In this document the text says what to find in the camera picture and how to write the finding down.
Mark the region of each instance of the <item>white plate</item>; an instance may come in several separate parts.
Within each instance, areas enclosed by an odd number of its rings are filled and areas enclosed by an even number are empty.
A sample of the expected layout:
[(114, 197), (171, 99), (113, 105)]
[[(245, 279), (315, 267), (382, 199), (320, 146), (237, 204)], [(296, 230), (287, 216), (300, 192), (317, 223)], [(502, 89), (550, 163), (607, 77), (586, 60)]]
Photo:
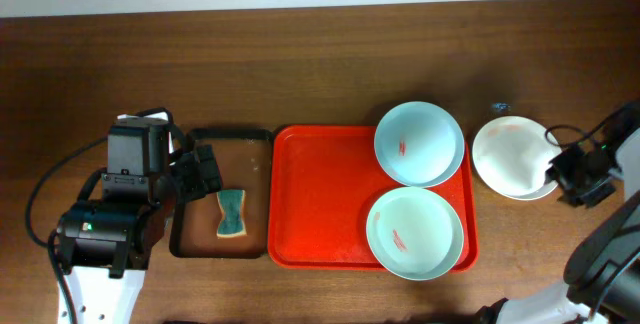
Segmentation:
[(393, 180), (427, 188), (445, 182), (464, 157), (464, 137), (455, 119), (439, 106), (409, 102), (380, 120), (374, 138), (376, 158)]
[(409, 280), (430, 280), (456, 264), (464, 245), (456, 211), (438, 194), (399, 188), (381, 196), (367, 217), (367, 241), (387, 270)]
[(549, 144), (546, 129), (531, 119), (506, 116), (480, 129), (473, 141), (473, 164), (493, 190), (517, 200), (534, 200), (551, 193), (555, 181), (544, 184), (549, 161), (562, 150)]

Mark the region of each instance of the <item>tabletop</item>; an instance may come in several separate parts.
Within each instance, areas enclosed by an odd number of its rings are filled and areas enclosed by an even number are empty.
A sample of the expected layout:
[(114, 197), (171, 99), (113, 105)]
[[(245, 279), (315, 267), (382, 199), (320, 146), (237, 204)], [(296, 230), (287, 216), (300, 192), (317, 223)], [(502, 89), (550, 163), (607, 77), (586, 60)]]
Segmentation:
[[(438, 104), (467, 141), (496, 103), (543, 125), (590, 129), (640, 95), (640, 0), (528, 0), (0, 19), (0, 321), (51, 323), (56, 284), (27, 238), (42, 173), (117, 114), (169, 108), (184, 129), (375, 125), (410, 100)], [(43, 237), (106, 148), (43, 188)], [(153, 249), (132, 322), (379, 323), (472, 314), (561, 280), (573, 249), (622, 203), (507, 199), (474, 174), (480, 255), (460, 274), (283, 269)]]

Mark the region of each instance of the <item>red stain on plate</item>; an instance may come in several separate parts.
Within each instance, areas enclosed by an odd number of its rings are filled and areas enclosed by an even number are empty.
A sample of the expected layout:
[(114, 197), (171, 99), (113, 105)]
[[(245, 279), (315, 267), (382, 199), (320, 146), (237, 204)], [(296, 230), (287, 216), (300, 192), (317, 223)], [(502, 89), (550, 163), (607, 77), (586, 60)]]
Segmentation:
[(398, 154), (400, 154), (400, 156), (404, 156), (407, 153), (407, 143), (403, 141), (400, 142), (400, 145), (398, 146)]
[(401, 252), (408, 251), (407, 246), (404, 245), (404, 242), (402, 241), (402, 239), (400, 239), (400, 236), (398, 235), (398, 232), (395, 229), (393, 229), (393, 243)]

